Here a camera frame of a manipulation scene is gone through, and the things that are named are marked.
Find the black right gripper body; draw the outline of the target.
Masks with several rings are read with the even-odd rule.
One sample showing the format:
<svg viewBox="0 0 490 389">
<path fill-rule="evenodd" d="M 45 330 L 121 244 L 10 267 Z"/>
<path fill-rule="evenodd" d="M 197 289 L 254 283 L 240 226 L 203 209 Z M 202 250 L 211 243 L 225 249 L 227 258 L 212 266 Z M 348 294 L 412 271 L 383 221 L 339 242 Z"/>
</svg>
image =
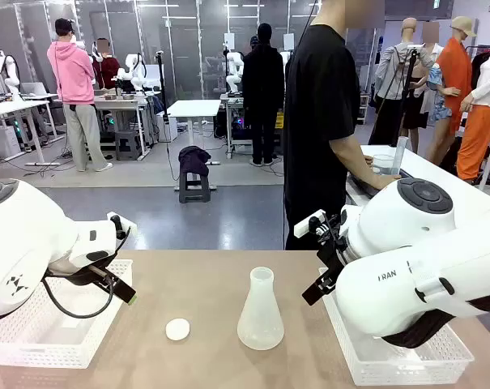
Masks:
<svg viewBox="0 0 490 389">
<path fill-rule="evenodd" d="M 321 281 L 318 281 L 319 284 L 335 284 L 339 274 L 347 265 L 345 258 L 347 243 L 346 239 L 340 236 L 340 227 L 339 215 L 328 218 L 324 214 L 324 221 L 316 229 L 317 242 L 321 245 L 317 256 L 327 267 L 321 276 Z"/>
</svg>

